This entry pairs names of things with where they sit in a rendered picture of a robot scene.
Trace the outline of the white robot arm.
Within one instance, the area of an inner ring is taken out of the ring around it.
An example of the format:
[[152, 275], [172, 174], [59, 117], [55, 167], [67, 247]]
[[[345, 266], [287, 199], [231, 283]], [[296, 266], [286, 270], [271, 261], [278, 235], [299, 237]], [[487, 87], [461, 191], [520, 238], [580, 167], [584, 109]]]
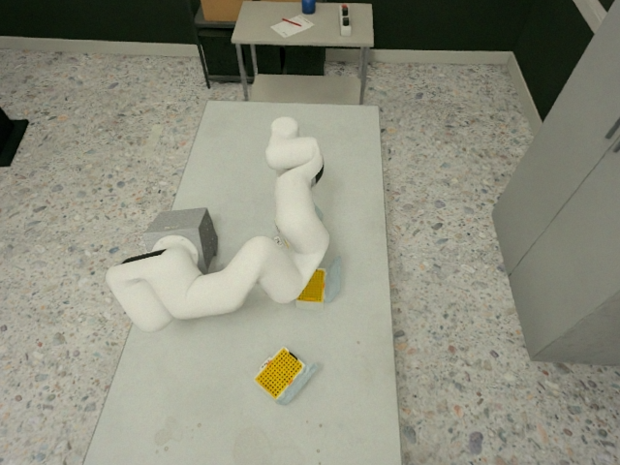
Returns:
[[272, 169], [292, 168], [274, 186], [277, 225], [295, 249], [290, 257], [260, 235], [248, 240], [225, 269], [202, 275], [194, 243], [180, 235], [165, 236], [151, 252], [115, 263], [106, 275], [109, 288], [138, 328], [157, 332], [174, 317], [231, 313], [256, 283], [279, 303], [302, 293], [330, 241], [311, 191], [324, 173], [323, 151], [316, 138], [300, 137], [295, 119], [284, 116], [272, 123], [265, 157]]

